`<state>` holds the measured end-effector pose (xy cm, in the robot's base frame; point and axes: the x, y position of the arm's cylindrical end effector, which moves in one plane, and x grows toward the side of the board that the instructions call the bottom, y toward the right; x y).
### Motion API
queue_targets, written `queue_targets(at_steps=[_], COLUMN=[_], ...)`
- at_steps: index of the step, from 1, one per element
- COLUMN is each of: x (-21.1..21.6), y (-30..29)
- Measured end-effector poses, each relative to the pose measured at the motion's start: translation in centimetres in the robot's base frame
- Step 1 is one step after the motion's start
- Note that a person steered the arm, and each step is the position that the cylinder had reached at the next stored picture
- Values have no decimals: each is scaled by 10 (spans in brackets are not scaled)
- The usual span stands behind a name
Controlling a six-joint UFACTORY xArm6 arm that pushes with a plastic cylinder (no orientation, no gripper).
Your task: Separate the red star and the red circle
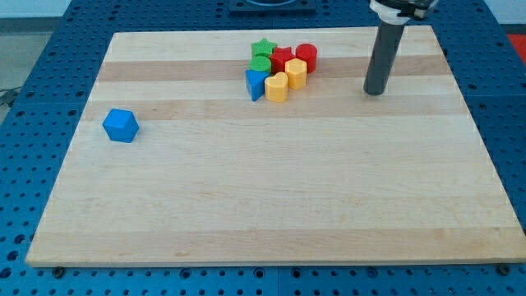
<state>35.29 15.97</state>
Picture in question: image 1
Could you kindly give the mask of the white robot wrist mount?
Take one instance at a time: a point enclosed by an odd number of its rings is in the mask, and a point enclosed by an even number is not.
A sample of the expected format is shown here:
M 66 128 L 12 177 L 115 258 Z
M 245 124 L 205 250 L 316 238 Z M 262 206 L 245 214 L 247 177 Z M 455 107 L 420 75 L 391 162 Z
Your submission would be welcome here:
M 404 25 L 409 20 L 424 21 L 439 0 L 371 0 L 369 7 L 390 25 Z

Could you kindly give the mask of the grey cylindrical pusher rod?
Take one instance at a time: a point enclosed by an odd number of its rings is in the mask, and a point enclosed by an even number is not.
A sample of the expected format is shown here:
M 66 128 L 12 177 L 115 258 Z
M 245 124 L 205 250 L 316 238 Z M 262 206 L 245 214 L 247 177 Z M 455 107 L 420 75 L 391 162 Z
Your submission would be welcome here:
M 384 21 L 378 26 L 363 85 L 367 94 L 382 95 L 385 92 L 404 28 L 405 25 L 392 25 Z

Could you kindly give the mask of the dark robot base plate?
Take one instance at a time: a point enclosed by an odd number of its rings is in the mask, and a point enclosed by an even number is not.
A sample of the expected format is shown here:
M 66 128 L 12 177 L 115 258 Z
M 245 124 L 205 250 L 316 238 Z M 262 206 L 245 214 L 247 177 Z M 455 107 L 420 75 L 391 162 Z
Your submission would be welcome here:
M 316 0 L 228 0 L 226 3 L 230 15 L 316 11 Z

